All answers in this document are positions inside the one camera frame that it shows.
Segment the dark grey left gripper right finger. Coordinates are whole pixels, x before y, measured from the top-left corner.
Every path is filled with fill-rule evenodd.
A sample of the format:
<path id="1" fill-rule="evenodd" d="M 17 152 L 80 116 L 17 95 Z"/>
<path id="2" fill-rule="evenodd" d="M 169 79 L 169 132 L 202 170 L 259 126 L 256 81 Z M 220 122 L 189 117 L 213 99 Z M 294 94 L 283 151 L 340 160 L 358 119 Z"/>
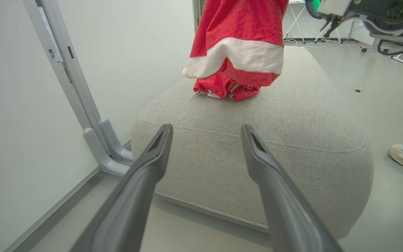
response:
<path id="1" fill-rule="evenodd" d="M 248 174 L 260 190 L 273 252 L 343 252 L 250 125 L 241 127 Z"/>

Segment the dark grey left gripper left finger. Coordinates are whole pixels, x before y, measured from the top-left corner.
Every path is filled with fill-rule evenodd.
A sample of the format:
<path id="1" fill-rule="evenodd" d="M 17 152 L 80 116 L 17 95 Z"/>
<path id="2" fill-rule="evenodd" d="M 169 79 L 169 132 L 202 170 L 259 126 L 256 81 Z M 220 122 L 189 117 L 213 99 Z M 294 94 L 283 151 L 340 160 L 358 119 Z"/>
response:
<path id="1" fill-rule="evenodd" d="M 139 252 L 155 187 L 164 177 L 173 127 L 164 124 L 69 252 Z"/>

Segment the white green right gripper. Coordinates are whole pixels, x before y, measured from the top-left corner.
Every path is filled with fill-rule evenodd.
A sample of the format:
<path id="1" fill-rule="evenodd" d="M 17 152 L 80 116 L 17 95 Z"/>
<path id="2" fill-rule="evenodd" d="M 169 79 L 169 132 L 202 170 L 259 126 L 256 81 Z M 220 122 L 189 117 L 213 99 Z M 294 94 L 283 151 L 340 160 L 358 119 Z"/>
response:
<path id="1" fill-rule="evenodd" d="M 353 0 L 312 0 L 312 17 L 354 16 L 349 8 Z"/>

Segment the red and white clothing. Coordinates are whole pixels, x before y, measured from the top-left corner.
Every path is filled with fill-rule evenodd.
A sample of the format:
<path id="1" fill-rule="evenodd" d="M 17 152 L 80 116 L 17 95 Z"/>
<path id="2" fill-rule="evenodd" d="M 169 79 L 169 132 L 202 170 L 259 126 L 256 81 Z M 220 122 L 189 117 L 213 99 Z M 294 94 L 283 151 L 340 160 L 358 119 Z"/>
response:
<path id="1" fill-rule="evenodd" d="M 194 93 L 239 102 L 282 73 L 289 0 L 207 0 L 183 74 Z"/>

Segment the grey fabric ottoman seat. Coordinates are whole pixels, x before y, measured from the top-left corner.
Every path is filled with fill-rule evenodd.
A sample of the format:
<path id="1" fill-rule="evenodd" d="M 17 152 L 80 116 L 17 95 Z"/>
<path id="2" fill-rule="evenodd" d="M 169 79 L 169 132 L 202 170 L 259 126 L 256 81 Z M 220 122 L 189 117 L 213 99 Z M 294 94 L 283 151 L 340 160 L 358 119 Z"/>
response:
<path id="1" fill-rule="evenodd" d="M 250 125 L 336 239 L 345 238 L 371 193 L 374 161 L 361 127 L 307 50 L 286 46 L 283 73 L 239 102 L 197 96 L 195 81 L 171 86 L 139 115 L 138 158 L 164 124 L 173 141 L 155 193 L 195 211 L 266 232 L 259 188 L 248 175 L 241 127 Z"/>

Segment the white folding stand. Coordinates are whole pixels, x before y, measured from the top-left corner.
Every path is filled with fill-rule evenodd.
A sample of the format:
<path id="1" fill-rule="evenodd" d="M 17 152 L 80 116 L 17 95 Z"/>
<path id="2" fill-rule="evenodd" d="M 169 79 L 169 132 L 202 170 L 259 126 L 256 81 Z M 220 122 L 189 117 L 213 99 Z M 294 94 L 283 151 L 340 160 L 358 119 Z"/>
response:
<path id="1" fill-rule="evenodd" d="M 323 40 L 323 39 L 327 40 L 330 37 L 332 32 L 336 33 L 336 40 L 339 43 L 342 43 L 339 32 L 336 30 L 338 28 L 338 26 L 339 26 L 339 23 L 337 21 L 327 21 L 326 24 L 320 30 L 320 33 L 314 39 L 314 43 L 317 43 L 318 40 Z"/>
<path id="2" fill-rule="evenodd" d="M 299 11 L 298 14 L 295 14 L 295 11 L 293 9 L 293 5 L 301 5 L 302 8 Z M 289 0 L 289 7 L 288 9 L 291 11 L 292 16 L 293 16 L 293 22 L 290 25 L 289 29 L 285 32 L 285 35 L 283 37 L 283 41 L 296 41 L 296 39 L 294 38 L 287 38 L 287 36 L 289 35 L 291 29 L 296 26 L 297 30 L 299 32 L 299 35 L 301 36 L 301 41 L 303 42 L 303 44 L 306 44 L 306 41 L 304 39 L 304 35 L 302 33 L 302 30 L 300 28 L 300 25 L 298 23 L 298 19 L 300 18 L 301 14 L 304 13 L 304 10 L 306 9 L 306 5 L 305 5 L 305 1 L 304 0 Z"/>

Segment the grey partition post, rounded feet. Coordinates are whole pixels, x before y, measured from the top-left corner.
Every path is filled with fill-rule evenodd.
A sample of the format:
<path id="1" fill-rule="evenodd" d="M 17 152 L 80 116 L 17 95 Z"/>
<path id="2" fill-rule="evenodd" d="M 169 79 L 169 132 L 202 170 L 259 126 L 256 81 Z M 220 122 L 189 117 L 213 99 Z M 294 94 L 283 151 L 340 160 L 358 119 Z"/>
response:
<path id="1" fill-rule="evenodd" d="M 65 92 L 88 147 L 99 167 L 123 176 L 133 156 L 118 140 L 110 121 L 102 118 L 91 95 L 57 0 L 23 0 L 40 42 Z"/>

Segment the grey partition frame edge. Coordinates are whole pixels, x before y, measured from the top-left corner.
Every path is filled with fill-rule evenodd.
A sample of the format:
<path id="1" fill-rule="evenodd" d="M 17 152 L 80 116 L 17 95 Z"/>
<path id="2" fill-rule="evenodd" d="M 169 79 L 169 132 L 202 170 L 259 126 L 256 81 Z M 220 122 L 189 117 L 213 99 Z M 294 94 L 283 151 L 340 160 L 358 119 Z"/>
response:
<path id="1" fill-rule="evenodd" d="M 203 10 L 206 5 L 207 0 L 191 0 L 192 1 L 192 14 L 193 14 L 193 19 L 194 19 L 194 28 L 195 28 L 195 33 L 197 32 L 197 29 L 200 24 L 201 17 L 203 15 Z"/>

